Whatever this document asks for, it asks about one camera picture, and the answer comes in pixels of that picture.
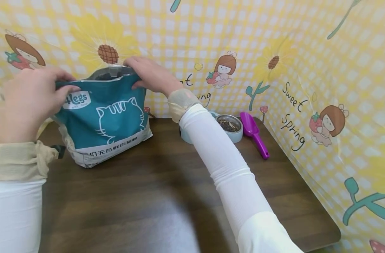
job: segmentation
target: purple scoop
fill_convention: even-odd
[[[254,122],[254,118],[247,112],[241,112],[240,118],[243,123],[243,133],[246,136],[253,138],[254,143],[256,143],[257,147],[259,148],[261,156],[264,160],[267,160],[270,155],[267,151],[266,145],[264,145],[259,136],[260,130],[257,127],[256,122]]]

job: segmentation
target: teal bag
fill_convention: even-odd
[[[91,168],[152,136],[144,112],[146,89],[131,89],[138,80],[130,67],[112,66],[85,80],[56,83],[57,89],[81,88],[52,118],[78,165]]]

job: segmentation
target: person's left hand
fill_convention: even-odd
[[[0,143],[35,141],[41,124],[59,112],[69,93],[80,90],[73,85],[56,90],[57,80],[73,81],[75,78],[62,69],[46,67],[24,69],[4,84]]]

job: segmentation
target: decorative backdrop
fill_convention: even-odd
[[[0,1],[0,85],[133,55],[264,122],[341,229],[328,251],[385,252],[385,0]],[[161,94],[145,112],[170,117]]]

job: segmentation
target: wooden table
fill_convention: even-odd
[[[265,126],[264,161],[251,139],[236,144],[271,207],[305,252],[336,243],[340,231]],[[171,119],[151,119],[153,137],[91,169],[67,153],[44,186],[40,252],[235,253],[220,197],[192,145]],[[61,144],[57,125],[41,140]]]

